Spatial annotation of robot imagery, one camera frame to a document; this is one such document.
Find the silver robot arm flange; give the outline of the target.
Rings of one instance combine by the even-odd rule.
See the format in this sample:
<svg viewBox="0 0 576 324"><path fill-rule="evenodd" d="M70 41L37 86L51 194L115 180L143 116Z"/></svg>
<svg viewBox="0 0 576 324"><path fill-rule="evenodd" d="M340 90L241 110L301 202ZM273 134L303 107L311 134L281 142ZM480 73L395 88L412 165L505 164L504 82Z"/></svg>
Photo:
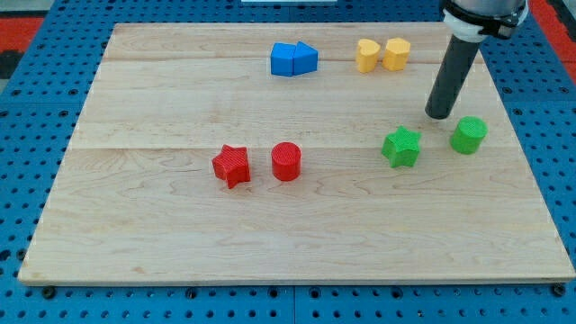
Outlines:
<svg viewBox="0 0 576 324"><path fill-rule="evenodd" d="M443 22L460 41L508 40L529 14L528 0L441 0Z"/></svg>

